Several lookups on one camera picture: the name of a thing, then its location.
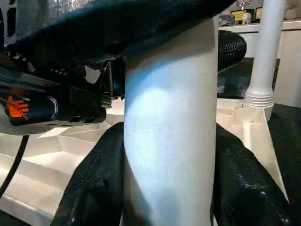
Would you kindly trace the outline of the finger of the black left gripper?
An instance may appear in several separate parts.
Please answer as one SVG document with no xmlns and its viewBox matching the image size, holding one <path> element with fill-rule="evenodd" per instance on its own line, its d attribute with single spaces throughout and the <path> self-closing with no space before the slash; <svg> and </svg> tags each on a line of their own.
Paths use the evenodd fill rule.
<svg viewBox="0 0 301 226">
<path fill-rule="evenodd" d="M 218 71 L 225 71 L 238 64 L 245 57 L 247 43 L 237 33 L 218 31 Z"/>
<path fill-rule="evenodd" d="M 124 57 L 210 20 L 230 0 L 19 0 L 7 48 L 37 68 Z"/>
</svg>

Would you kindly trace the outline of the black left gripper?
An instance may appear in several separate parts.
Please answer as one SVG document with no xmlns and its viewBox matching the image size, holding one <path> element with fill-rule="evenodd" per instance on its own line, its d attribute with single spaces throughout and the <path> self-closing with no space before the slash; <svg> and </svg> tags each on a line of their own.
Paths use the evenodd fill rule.
<svg viewBox="0 0 301 226">
<path fill-rule="evenodd" d="M 68 68 L 35 70 L 25 59 L 3 56 L 0 121 L 7 127 L 100 123 L 125 95 L 123 57 Z"/>
</svg>

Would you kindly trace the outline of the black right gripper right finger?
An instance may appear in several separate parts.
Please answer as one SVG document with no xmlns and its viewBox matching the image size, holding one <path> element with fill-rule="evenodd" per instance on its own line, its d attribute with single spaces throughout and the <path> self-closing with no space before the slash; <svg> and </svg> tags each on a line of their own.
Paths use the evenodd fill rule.
<svg viewBox="0 0 301 226">
<path fill-rule="evenodd" d="M 293 226 L 289 202 L 242 141 L 216 125 L 212 212 L 219 226 Z"/>
</svg>

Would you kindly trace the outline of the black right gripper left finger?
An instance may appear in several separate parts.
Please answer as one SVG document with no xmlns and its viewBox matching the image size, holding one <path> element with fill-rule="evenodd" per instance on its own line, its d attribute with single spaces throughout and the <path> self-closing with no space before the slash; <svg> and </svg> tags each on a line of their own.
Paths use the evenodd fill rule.
<svg viewBox="0 0 301 226">
<path fill-rule="evenodd" d="M 124 124 L 107 129 L 75 169 L 53 226 L 118 226 L 123 207 Z"/>
</svg>

